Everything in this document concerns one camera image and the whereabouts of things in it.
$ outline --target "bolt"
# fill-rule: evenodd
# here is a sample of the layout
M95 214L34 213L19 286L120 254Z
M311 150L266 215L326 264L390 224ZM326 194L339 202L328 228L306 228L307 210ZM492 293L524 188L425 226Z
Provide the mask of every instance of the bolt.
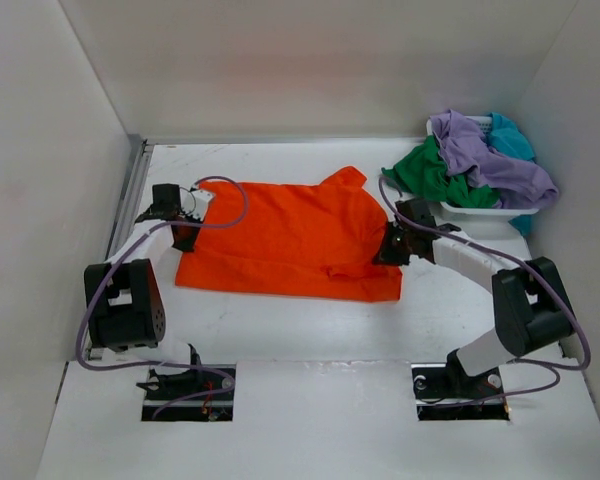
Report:
M413 381L416 390L422 391L427 389L427 384L425 383L427 381L427 377L425 377L424 375L416 376L416 378L414 378Z
M160 385L158 385L158 379L155 377L151 377L149 380L147 380L147 384L147 388L149 390L153 390L154 392L160 388Z
M487 382L489 382L489 385L493 386L493 388L500 388L502 386L502 379L495 373L492 373L487 377Z

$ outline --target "white floor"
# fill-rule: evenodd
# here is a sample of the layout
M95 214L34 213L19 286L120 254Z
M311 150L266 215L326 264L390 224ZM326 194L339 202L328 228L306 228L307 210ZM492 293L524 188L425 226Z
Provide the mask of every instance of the white floor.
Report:
M337 140L154 149L150 187L202 176L315 184L342 166L376 179L411 140ZM468 222L484 243L528 257L506 224ZM395 304L238 295L176 288L179 256L157 266L168 328L204 362L238 362L232 424L140 422L142 369L97 374L70 365L39 479L596 478L600 425L582 376L511 399L512 421L419 423L409 362L446 354L493 325L489 295L424 261L405 267ZM557 347L539 354L559 359ZM549 380L506 367L508 390Z

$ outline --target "purple cloth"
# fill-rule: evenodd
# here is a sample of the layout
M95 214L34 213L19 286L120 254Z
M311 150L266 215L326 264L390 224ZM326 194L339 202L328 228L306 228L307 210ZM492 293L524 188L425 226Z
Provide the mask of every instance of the purple cloth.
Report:
M447 175L467 174L472 187L489 185L500 193L494 208L543 208L558 198L558 188L549 174L533 162L507 157L485 143L485 136L473 120L449 110L431 117L440 157L448 166Z

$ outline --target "orange shirt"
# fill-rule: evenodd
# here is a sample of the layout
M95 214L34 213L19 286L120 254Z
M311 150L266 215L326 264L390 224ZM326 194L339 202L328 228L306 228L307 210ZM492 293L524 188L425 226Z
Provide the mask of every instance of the orange shirt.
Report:
M185 253L176 285L208 290L324 297L364 302L398 300L398 267L372 265L387 216L362 189L366 177L345 167L320 185L241 184L249 211L238 225L202 229ZM225 182L205 222L226 223L242 211L242 196Z

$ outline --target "cable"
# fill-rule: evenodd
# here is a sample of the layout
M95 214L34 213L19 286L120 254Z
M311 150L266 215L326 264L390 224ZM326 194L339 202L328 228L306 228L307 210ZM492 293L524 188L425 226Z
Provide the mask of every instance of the cable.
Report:
M209 389L209 391L213 391L213 383L212 382L207 382L204 384L205 387L207 387ZM212 406L212 399L213 399L213 395L210 393L209 395L207 395L207 398L204 399L204 402L202 402L202 413L209 413L209 415L211 415L211 412L213 410L213 406Z
M242 199L244 202L243 208L242 208L242 212L240 213L240 215L235 220L232 220L231 222L219 223L219 224L201 223L201 224L196 224L196 228L212 228L212 229L229 228L229 227L233 227L234 225L240 223L244 219L244 217L247 214L247 211L249 209L249 199L247 198L247 193L244 191L244 188L242 188L242 186L240 184L231 180L230 178L219 176L219 175L202 178L202 179L198 180L195 183L195 185L197 185L201 182L204 182L204 181L208 181L208 180L222 180L222 181L229 182L232 185L234 185L240 191L240 193L242 195ZM160 408L158 408L153 413L152 419L154 419L154 420L161 411L163 411L165 408L173 405L176 402L188 400L188 399L195 398L195 397L201 397L201 396L205 396L205 395L209 395L209 394L218 395L221 393L227 393L227 392L232 391L235 388L235 379L231 375L229 375L226 372L223 372L222 370L205 367L203 365L188 365L188 364L181 364L181 363L159 362L159 361L152 361L152 360L143 360L140 362L130 362L130 363L124 363L124 364L119 364L119 365L92 365L92 364L88 363L85 360L85 358L83 357L84 341L85 341L85 336L86 336L86 332L87 332L87 327L89 325L89 319L93 315L93 311L96 308L96 304L98 303L98 300L104 293L107 284L109 283L109 281L111 280L113 275L118 271L120 266L124 263L124 261L129 257L129 255L131 255L136 250L136 248L138 248L140 245L142 245L142 243L145 242L151 236L151 234L153 234L156 230L159 230L161 228L168 227L168 226L190 227L191 223L190 222L181 222L181 221L165 221L165 222L159 223L159 224L151 227L149 230L147 230L147 232L142 237L140 237L138 240L136 240L127 249L127 251L124 252L120 256L118 261L116 261L111 266L109 271L103 277L102 281L100 282L100 285L98 285L98 288L96 289L93 297L89 301L89 304L87 305L87 310L85 311L85 313L82 317L82 320L80 321L80 326L78 327L78 335L76 337L76 344L75 344L76 360L78 361L80 366L82 366L83 368L85 368L87 370L91 370L94 372L109 372L112 370L121 370L123 368L132 368L132 367L163 366L163 367L169 367L169 368L180 368L180 369L187 369L187 370L196 370L199 372L207 372L207 373L211 373L214 375L218 375L222 378L226 378L231 381L231 385L229 387L219 388L217 390L212 390L212 391L193 393L193 394L186 395L186 396L183 396L180 398L176 398L175 400L171 400L170 402L165 403L164 405L160 406Z
M496 400L496 399L501 399L501 398L503 399L503 398L517 396L517 395L526 395L529 393L542 392L544 390L553 388L560 383L561 377L560 377L560 373L558 372L558 369L570 370L570 371L583 371L589 367L589 365L591 364L591 347L590 347L589 341L587 340L587 337L584 333L584 330L580 326L580 323L576 319L576 317L573 314L573 312L571 311L571 309L569 309L569 307L562 300L562 298L560 298L560 296L551 287L551 285L549 285L549 283L544 278L542 278L542 276L538 272L536 272L533 268L531 268L525 262L523 262L522 260L520 260L517 257L514 257L513 255L509 255L508 253L504 253L504 252L501 252L501 251L493 249L493 248L485 247L484 245L474 243L471 240L467 240L466 238L458 237L458 236L453 235L448 232L442 232L435 228L425 227L425 226L420 225L420 224L414 222L413 220L410 220L409 218L405 217L398 211L398 209L393 205L393 203L391 203L391 201L389 201L389 198L387 197L387 193L384 189L384 186L386 184L388 184L389 182L392 182L397 187L398 192L400 192L400 188L399 188L398 184L393 179L391 179L389 177L385 177L384 175L381 175L378 179L378 187L380 188L380 195L382 196L382 199L387 204L389 209L396 216L396 218L398 218L400 221L406 223L409 227L414 228L416 230L420 230L422 232L431 233L431 234L438 235L441 237L449 238L451 240L460 242L464 245L467 245L468 247L473 248L474 250L477 250L479 252L482 252L482 253L485 253L488 255L495 255L498 257L506 258L507 260L515 263L516 265L518 265L522 269L524 269L527 273L529 273L529 275L531 275L533 277L533 279L536 280L542 286L542 288L544 288L544 290L549 294L551 299L556 303L556 305L558 305L558 307L560 308L562 313L565 314L565 316L569 320L569 323L571 324L574 332L578 336L578 339L580 341L580 344L582 345L582 350L584 353L584 355L583 355L584 358L582 360L582 363L579 363L578 365L565 365L565 364L561 364L561 363L546 362L546 361L542 361L542 360L516 358L508 363L527 363L530 365L537 365L539 367L543 367L543 368L546 368L547 370L550 370L555 375L556 378L551 383L548 383L541 387L517 390L517 391L513 391L513 392L500 393L497 395L492 395L490 397L485 397L485 398L481 398L478 400L471 400L468 402L441 404L441 405L436 405L436 407L449 408L449 407L464 407L464 406L471 406L471 405L479 405L488 400Z
M443 400L446 400L446 398L439 398L437 400L418 400L418 401L422 402L422 403L426 403L428 405L436 405L437 403L440 403Z
M191 215L193 212L196 211L196 207L198 206L198 201L196 200L195 195L193 194L193 190L187 190L184 187L180 187L180 190L184 190L185 192L187 192L189 195L191 195L191 199L193 200L193 208L191 209L190 212L184 212L185 215Z
M526 360L526 359L521 358L521 359L518 359L518 361L516 361L515 363L529 363L531 365L537 365L539 367L546 368L547 370L550 370L556 376L556 378L551 383L547 383L546 385L542 385L540 387L526 388L524 390L514 390L513 392L498 393L496 395L479 398L477 400L470 400L468 402L435 404L435 407L436 408L470 407L472 405L481 405L484 402L488 402L489 400L499 400L501 398L515 397L517 395L527 395L529 393L543 392L545 390L549 390L550 388L555 387L562 380L562 377L560 376L560 372L558 372L558 370L556 370L555 368L550 367L548 365L545 365L543 362L537 362L535 360Z

